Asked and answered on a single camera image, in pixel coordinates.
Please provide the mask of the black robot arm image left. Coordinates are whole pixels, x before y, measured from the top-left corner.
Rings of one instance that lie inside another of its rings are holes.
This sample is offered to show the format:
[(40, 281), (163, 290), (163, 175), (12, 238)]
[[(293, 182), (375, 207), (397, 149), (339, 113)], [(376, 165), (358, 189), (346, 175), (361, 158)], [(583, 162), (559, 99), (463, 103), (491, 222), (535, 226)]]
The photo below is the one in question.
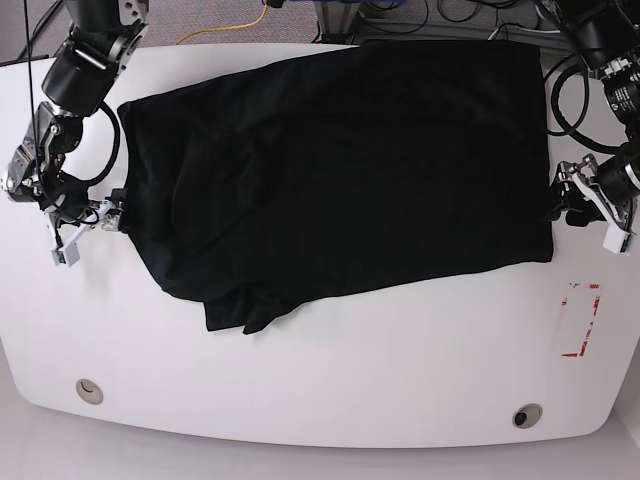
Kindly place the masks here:
[[(68, 1), (71, 26), (67, 39), (47, 72), (42, 91), (46, 101), (31, 104), (31, 121), (1, 177), (1, 188), (14, 202), (35, 202), (46, 215), (58, 264), (70, 266), (79, 257), (78, 239), (101, 227), (118, 231), (127, 191), (114, 189), (105, 199), (89, 197), (116, 164), (121, 130), (105, 98), (146, 35), (146, 1)], [(105, 167), (93, 178), (79, 179), (63, 170), (79, 145), (83, 122), (103, 112), (114, 130)]]

